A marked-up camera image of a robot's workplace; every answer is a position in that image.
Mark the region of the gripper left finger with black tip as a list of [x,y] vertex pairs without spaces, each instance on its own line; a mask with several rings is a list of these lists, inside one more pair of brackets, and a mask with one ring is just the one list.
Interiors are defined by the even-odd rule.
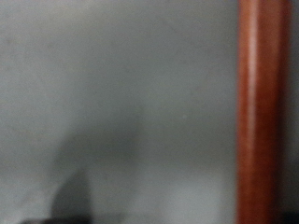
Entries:
[[62,217],[62,218],[35,218],[21,222],[21,224],[92,224],[90,217]]

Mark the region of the gripper right finger with black tip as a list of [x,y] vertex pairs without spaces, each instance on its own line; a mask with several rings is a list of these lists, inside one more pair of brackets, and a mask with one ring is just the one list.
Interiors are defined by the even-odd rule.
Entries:
[[299,224],[299,212],[285,212],[282,215],[283,224]]

